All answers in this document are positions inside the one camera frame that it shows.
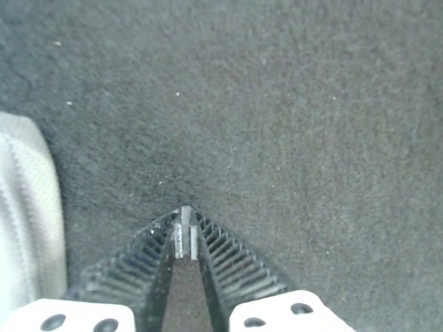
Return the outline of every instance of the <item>gray carpet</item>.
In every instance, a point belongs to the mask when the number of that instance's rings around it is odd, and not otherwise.
[[[0,108],[50,145],[70,281],[191,204],[357,331],[441,331],[442,17],[440,0],[0,0]],[[165,330],[207,331],[180,273]]]

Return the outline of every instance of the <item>white plastic bracket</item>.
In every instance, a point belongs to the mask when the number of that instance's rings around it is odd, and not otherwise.
[[[229,331],[354,332],[307,290],[239,304],[230,315]]]
[[[2,332],[135,332],[134,314],[127,306],[39,299],[17,309]]]

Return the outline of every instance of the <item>bolt hole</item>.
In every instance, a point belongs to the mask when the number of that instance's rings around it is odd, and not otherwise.
[[[42,323],[40,329],[42,331],[54,331],[63,325],[65,319],[66,316],[61,313],[50,316]]]
[[[304,303],[294,303],[291,306],[291,311],[294,315],[300,315],[302,313],[312,313],[314,310],[310,306]]]
[[[118,322],[113,318],[108,318],[99,322],[94,327],[93,332],[114,332],[118,328]]]
[[[245,327],[257,327],[257,326],[263,326],[265,324],[266,323],[263,320],[256,317],[248,318],[247,320],[244,321]]]

